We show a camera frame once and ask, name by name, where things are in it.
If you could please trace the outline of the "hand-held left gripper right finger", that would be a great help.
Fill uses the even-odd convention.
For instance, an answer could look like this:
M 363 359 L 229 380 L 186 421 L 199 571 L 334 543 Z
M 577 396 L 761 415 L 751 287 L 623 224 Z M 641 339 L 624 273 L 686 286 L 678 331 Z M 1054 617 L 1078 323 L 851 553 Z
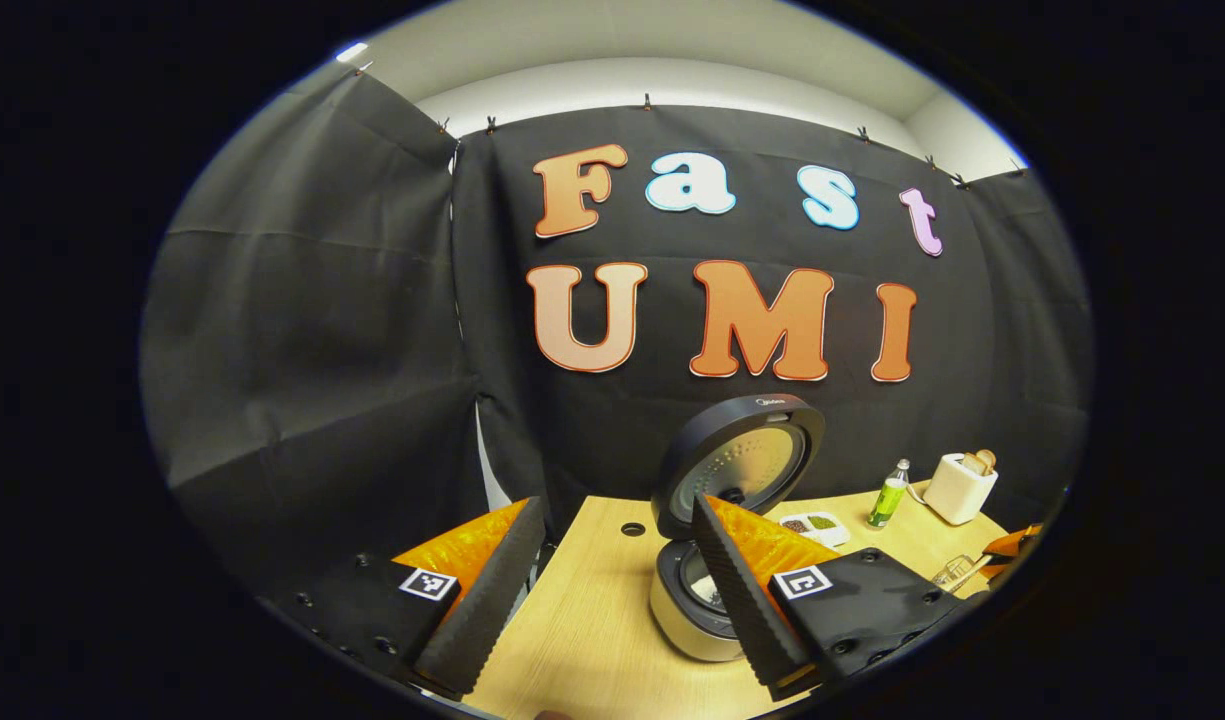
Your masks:
M 710 495 L 696 496 L 691 528 L 746 660 L 773 700 L 853 684 L 973 607 L 891 553 L 835 553 Z

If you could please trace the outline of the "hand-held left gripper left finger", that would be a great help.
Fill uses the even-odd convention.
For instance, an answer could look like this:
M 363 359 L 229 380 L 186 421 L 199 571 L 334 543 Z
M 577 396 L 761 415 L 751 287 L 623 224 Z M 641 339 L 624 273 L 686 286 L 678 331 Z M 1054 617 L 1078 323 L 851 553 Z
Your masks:
M 266 607 L 348 664 L 461 700 L 530 576 L 544 516 L 541 498 L 522 498 L 396 556 L 342 560 Z

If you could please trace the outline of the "clear chopstick holder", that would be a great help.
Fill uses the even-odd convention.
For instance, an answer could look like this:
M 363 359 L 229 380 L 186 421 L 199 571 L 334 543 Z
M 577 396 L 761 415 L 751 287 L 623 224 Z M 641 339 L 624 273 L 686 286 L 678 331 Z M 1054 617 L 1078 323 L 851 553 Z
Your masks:
M 982 571 L 984 566 L 990 564 L 993 560 L 991 553 L 982 553 L 978 560 L 970 560 L 965 555 L 956 557 L 942 566 L 932 578 L 932 583 L 937 585 L 941 591 L 954 594 L 959 591 L 960 587 L 964 587 L 974 576 L 978 576 L 979 571 Z

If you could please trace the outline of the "black rice cooker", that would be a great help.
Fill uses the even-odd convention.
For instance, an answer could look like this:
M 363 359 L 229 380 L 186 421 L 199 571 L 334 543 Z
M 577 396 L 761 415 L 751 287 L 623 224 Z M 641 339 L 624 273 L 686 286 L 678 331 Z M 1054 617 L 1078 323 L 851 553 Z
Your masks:
M 657 555 L 649 610 L 681 655 L 708 664 L 744 656 L 696 547 L 696 496 L 714 496 L 764 516 L 804 478 L 823 438 L 823 414 L 796 396 L 722 400 L 673 437 L 650 497 L 654 524 L 666 542 Z

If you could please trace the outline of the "white toaster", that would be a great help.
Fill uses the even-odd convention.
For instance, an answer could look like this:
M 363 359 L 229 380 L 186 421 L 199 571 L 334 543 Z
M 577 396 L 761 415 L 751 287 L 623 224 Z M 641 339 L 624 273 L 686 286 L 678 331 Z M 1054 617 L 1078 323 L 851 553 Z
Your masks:
M 996 468 L 987 478 L 978 478 L 960 467 L 960 456 L 964 454 L 942 456 L 922 491 L 924 504 L 954 527 L 976 518 L 1000 478 Z

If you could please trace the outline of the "white divided grain dish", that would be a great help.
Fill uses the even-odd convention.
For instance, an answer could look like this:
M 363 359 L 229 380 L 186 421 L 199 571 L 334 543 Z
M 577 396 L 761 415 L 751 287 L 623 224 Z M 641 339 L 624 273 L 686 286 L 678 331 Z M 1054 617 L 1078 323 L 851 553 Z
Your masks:
M 850 530 L 832 512 L 795 512 L 795 514 L 784 516 L 778 520 L 778 524 L 835 551 L 839 551 L 851 539 Z

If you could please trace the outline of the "green drink bottle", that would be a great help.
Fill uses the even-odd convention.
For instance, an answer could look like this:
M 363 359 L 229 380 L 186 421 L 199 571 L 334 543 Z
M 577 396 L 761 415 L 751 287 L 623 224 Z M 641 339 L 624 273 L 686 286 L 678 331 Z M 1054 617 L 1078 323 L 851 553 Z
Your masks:
M 909 487 L 909 470 L 910 460 L 908 457 L 902 457 L 895 462 L 895 469 L 892 469 L 891 474 L 883 479 L 880 492 L 873 500 L 872 509 L 869 511 L 867 519 L 865 519 L 869 527 L 882 529 L 891 523 L 892 516 L 895 514 L 895 509 Z

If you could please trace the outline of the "black backdrop cloth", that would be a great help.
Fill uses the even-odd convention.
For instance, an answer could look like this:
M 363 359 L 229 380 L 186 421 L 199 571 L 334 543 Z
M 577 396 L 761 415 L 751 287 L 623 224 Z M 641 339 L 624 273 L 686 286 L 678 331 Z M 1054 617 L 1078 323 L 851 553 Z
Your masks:
M 984 511 L 1049 516 L 1087 443 L 1091 302 L 1031 173 L 734 108 L 594 108 L 452 138 L 382 82 L 270 102 L 184 197 L 140 348 L 184 514 L 258 596 L 489 509 L 559 539 L 646 501 L 707 407 L 824 418 L 794 498 L 989 448 Z

